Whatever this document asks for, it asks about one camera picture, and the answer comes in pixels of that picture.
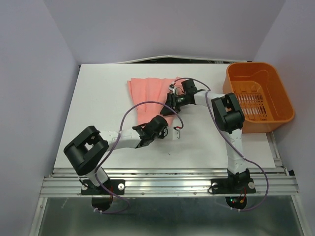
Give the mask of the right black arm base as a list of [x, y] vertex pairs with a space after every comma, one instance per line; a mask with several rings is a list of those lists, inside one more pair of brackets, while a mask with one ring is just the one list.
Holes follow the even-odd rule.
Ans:
[[227, 171], [227, 178], [213, 178], [208, 193], [212, 195], [226, 194], [226, 203], [232, 209], [244, 210], [247, 205], [247, 195], [256, 193], [254, 180], [250, 172], [246, 169], [244, 172], [233, 174]]

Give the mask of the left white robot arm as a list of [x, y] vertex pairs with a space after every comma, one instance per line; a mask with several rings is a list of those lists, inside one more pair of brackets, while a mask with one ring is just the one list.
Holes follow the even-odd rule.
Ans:
[[155, 139], [163, 139], [168, 133], [165, 118], [155, 116], [144, 125], [122, 131], [99, 131], [95, 126], [86, 127], [66, 147], [63, 152], [78, 176], [87, 177], [93, 189], [103, 194], [109, 190], [109, 177], [100, 160], [105, 153], [115, 149], [142, 148]]

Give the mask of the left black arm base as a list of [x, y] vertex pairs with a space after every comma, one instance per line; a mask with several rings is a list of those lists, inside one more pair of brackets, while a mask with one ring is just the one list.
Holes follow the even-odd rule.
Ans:
[[[100, 186], [95, 186], [91, 180], [79, 178], [81, 183], [82, 196], [91, 196], [91, 205], [94, 212], [100, 214], [118, 214], [127, 210], [130, 206], [129, 201], [123, 197], [125, 194], [126, 181], [124, 179], [108, 179]], [[123, 209], [112, 208], [114, 197], [125, 201], [126, 206]]]

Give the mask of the pink pleated skirt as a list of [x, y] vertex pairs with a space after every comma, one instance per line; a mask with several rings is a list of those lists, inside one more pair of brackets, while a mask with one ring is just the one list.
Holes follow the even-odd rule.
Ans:
[[159, 115], [169, 93], [169, 86], [174, 78], [131, 78], [127, 81], [129, 95], [134, 105], [141, 102], [146, 104], [136, 108], [137, 123], [148, 123], [152, 118]]

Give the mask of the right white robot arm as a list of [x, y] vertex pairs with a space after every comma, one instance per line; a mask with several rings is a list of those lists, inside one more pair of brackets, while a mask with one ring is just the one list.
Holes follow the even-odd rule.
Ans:
[[198, 89], [193, 78], [183, 78], [182, 88], [172, 82], [167, 88], [165, 104], [175, 112], [183, 106], [206, 106], [210, 116], [225, 140], [228, 158], [227, 188], [237, 192], [244, 187], [244, 181], [250, 178], [245, 165], [242, 144], [242, 128], [245, 116], [234, 93], [219, 94], [211, 92], [210, 88]]

